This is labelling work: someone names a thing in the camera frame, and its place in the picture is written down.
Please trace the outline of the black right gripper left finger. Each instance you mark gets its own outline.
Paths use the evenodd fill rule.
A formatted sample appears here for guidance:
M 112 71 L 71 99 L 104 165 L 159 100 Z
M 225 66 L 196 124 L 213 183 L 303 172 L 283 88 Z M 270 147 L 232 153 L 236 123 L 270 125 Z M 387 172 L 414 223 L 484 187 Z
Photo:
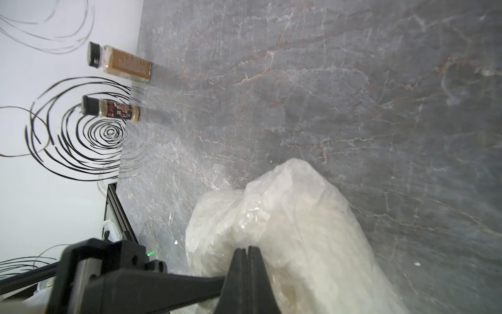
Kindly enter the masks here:
M 213 314 L 247 312 L 247 252 L 236 249 Z

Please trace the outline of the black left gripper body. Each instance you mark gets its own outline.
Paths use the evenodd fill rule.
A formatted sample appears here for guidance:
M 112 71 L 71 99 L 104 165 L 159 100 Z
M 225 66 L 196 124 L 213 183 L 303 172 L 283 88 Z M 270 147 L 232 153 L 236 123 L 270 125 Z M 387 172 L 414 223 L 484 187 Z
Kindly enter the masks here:
M 56 266 L 55 284 L 47 313 L 76 313 L 86 286 L 92 280 L 120 269 L 166 273 L 167 265 L 150 260 L 146 248 L 136 242 L 89 239 L 64 249 Z

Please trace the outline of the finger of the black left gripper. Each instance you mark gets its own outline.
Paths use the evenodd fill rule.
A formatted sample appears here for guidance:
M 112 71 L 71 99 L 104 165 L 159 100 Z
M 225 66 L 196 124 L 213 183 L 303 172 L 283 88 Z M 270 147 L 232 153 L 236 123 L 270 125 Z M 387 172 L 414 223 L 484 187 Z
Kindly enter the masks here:
M 81 313 L 167 313 L 216 298 L 224 277 L 116 270 L 90 281 Z

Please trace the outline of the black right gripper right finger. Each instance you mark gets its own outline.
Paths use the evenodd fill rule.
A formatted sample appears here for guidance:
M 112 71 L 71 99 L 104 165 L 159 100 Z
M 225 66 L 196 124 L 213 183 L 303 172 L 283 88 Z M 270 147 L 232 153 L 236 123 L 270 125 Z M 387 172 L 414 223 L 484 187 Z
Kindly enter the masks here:
M 258 247 L 248 248 L 248 313 L 281 314 Z

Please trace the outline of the clear bubble wrap sheet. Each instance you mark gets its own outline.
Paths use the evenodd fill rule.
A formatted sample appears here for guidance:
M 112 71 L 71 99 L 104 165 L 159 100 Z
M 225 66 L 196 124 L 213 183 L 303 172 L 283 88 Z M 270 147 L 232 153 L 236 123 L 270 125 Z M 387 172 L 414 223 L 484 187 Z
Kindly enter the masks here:
M 308 162 L 292 158 L 243 190 L 208 192 L 185 235 L 196 276 L 223 276 L 258 247 L 283 313 L 406 313 L 350 209 Z

